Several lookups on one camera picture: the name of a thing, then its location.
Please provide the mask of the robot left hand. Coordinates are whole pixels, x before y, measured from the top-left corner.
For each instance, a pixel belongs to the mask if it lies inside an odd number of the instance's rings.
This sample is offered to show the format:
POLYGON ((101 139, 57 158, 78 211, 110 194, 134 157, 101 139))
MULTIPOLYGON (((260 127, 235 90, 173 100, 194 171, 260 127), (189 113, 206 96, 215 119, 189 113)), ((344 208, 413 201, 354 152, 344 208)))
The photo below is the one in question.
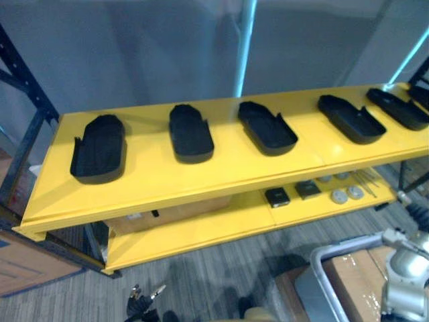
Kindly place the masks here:
POLYGON ((136 284, 130 292, 127 301, 127 319, 126 321, 160 321, 156 309, 150 309, 154 299, 158 297, 166 288, 163 284, 155 289, 150 295, 145 296, 141 293, 141 288, 136 284))

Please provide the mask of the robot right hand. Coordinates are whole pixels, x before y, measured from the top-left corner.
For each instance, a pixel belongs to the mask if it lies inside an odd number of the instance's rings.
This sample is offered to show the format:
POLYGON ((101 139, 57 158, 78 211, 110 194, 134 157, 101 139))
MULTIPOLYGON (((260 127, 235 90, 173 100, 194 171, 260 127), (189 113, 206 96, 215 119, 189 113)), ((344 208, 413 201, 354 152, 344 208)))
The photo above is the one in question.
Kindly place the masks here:
POLYGON ((428 233, 428 207, 414 202, 405 192, 397 193, 398 200, 407 210, 409 216, 416 222, 418 229, 428 233))

